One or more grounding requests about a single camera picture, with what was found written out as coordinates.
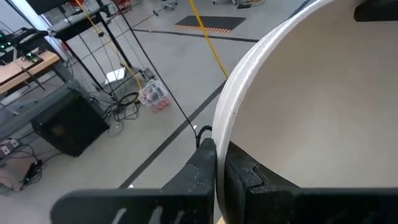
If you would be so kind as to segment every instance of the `gray floor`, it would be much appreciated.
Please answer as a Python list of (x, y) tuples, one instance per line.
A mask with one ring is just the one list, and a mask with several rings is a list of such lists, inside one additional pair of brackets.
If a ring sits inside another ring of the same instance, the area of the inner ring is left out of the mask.
[[(271, 29), (288, 18), (304, 0), (266, 0), (258, 7), (237, 10), (231, 4), (213, 6), (211, 1), (195, 1), (198, 12), (203, 16), (246, 17), (240, 26), (229, 34), (212, 33), (225, 37), (260, 39)], [(158, 1), (146, 0), (126, 14), (132, 26), (152, 15)], [(152, 16), (141, 22), (136, 29), (172, 31), (185, 34), (201, 34), (196, 30), (176, 29), (174, 24), (185, 16), (192, 15), (188, 1), (180, 1), (174, 11), (162, 11), (159, 17)], [(149, 67), (148, 60), (138, 47), (132, 34), (120, 17), (110, 23), (118, 41), (125, 49), (131, 63), (139, 68)], [(175, 95), (184, 112), (191, 115), (224, 82), (224, 76), (213, 59), (205, 40), (201, 37), (136, 32), (143, 47), (158, 69), (160, 75)], [(83, 40), (94, 52), (105, 72), (112, 66), (118, 68), (119, 60), (107, 46), (106, 51), (93, 29), (82, 35)], [(254, 45), (252, 42), (232, 40), (211, 40), (219, 57), (230, 73), (240, 58)], [(68, 42), (80, 58), (89, 66), (99, 81), (104, 76), (79, 37)], [(74, 65), (73, 72), (82, 85), (93, 91), (93, 81)], [(133, 85), (130, 90), (137, 90)], [(218, 97), (193, 120), (201, 128), (211, 125)], [(169, 108), (153, 113), (141, 107), (138, 119), (125, 121), (123, 131), (115, 137), (104, 133), (80, 157), (58, 156), (52, 159), (44, 170), (43, 178), (22, 192), (10, 196), (0, 195), (1, 223), (49, 223), (49, 210), (56, 199), (77, 189), (118, 188), (182, 123), (184, 117), (173, 102)], [(195, 139), (190, 127), (157, 157), (150, 166), (135, 179), (135, 188), (159, 188), (163, 186), (184, 165), (195, 150)]]

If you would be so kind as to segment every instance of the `orange and black floor mat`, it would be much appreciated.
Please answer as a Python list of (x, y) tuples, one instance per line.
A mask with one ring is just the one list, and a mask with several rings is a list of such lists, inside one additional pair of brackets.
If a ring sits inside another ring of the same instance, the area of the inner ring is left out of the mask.
[[(244, 17), (228, 17), (228, 16), (201, 16), (203, 26), (210, 32), (231, 32), (240, 25), (246, 18)], [(195, 16), (187, 16), (180, 22), (175, 24), (179, 29), (200, 30), (199, 23)]]

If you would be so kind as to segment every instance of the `bucket rim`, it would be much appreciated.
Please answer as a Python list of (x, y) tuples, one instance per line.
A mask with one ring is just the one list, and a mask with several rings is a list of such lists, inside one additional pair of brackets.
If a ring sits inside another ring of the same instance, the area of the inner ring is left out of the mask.
[(266, 34), (243, 56), (225, 83), (217, 102), (212, 133), (217, 152), (216, 194), (224, 219), (227, 219), (224, 195), (226, 154), (234, 120), (247, 90), (261, 65), (282, 39), (312, 13), (333, 1), (336, 0), (317, 0)]

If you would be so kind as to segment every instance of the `black box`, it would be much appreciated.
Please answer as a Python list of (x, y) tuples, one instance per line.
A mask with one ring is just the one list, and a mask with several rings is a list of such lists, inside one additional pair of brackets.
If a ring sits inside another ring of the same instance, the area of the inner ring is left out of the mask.
[(81, 94), (71, 91), (32, 121), (35, 132), (64, 154), (77, 157), (109, 126)]

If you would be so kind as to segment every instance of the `wooden tabletop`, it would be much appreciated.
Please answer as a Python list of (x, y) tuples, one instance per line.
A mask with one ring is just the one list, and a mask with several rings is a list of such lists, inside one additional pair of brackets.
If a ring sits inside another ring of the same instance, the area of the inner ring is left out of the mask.
[[(50, 51), (45, 51), (41, 53), (39, 57), (44, 61), (29, 69), (29, 73), (32, 75), (38, 74), (42, 70), (45, 70), (46, 68), (60, 60), (60, 57), (57, 54)], [(28, 60), (22, 61), (22, 58), (17, 58), (15, 61), (9, 63), (8, 65), (0, 66), (0, 83), (4, 82), (2, 85), (0, 85), (0, 94), (7, 92), (12, 87), (27, 80), (29, 78), (29, 74), (26, 72), (14, 77), (11, 80), (10, 78), (20, 73), (22, 71), (22, 67), (29, 68), (32, 64), (33, 63)]]

